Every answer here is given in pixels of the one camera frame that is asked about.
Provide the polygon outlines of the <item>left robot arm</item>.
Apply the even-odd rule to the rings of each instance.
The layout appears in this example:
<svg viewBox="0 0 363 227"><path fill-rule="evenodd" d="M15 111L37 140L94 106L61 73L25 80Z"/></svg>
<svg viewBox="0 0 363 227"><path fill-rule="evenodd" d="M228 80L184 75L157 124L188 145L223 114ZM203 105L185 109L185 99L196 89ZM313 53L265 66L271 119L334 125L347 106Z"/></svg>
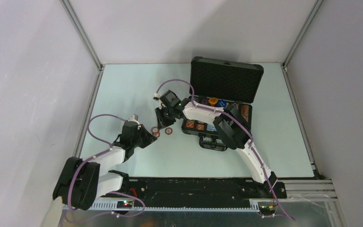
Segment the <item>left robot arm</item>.
<svg viewBox="0 0 363 227"><path fill-rule="evenodd" d="M146 148L157 140L143 124L126 121L121 133L108 149L86 159L70 157L66 160L54 187L52 198L62 198L62 203L72 209L88 210L96 198L114 192L125 197L130 192L126 173L113 169L126 162L136 148Z"/></svg>

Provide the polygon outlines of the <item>orange round button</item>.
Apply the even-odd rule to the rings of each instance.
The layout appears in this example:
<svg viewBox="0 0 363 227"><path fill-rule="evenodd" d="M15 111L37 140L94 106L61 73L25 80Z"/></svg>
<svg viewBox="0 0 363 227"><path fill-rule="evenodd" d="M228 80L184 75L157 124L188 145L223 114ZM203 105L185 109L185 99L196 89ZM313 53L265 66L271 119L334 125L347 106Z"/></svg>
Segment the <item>orange round button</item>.
<svg viewBox="0 0 363 227"><path fill-rule="evenodd" d="M212 97L212 98L208 99L208 103L211 106L215 106L218 103L218 98Z"/></svg>

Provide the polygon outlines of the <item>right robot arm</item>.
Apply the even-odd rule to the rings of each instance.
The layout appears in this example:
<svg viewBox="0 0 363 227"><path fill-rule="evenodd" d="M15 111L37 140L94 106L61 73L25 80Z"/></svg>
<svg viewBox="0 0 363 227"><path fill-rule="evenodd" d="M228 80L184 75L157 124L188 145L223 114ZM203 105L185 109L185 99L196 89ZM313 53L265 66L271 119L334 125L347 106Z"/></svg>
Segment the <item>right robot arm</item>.
<svg viewBox="0 0 363 227"><path fill-rule="evenodd" d="M153 99L159 103L155 109L159 130L173 125L177 119L197 120L214 126L218 138L229 149L236 150L249 168L253 180L257 182L257 194L267 198L274 193L276 174L258 152L248 123L232 105L221 108L202 105L193 99L181 100L170 90L162 95L155 93Z"/></svg>

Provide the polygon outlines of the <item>black poker set case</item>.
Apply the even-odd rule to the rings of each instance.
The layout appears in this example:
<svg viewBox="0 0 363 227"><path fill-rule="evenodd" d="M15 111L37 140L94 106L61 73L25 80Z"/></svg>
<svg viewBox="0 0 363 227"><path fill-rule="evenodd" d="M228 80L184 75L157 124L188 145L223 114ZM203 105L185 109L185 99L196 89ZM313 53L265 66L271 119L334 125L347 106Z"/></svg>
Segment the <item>black poker set case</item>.
<svg viewBox="0 0 363 227"><path fill-rule="evenodd" d="M194 90L194 100L208 105L208 99L215 97L232 105L240 115L240 106L250 106L250 119L244 125L251 130L252 103L264 74L259 64L224 61L196 56L191 60L190 84Z"/></svg>

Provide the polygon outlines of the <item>blue round dealer button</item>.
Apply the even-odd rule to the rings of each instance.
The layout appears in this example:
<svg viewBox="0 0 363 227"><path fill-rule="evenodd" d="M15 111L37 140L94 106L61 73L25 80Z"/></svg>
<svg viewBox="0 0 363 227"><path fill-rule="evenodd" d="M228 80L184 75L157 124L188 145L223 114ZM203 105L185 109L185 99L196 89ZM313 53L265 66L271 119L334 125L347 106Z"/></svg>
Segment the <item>blue round dealer button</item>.
<svg viewBox="0 0 363 227"><path fill-rule="evenodd" d="M218 100L216 105L217 105L217 107L225 108L228 106L228 103L224 100Z"/></svg>

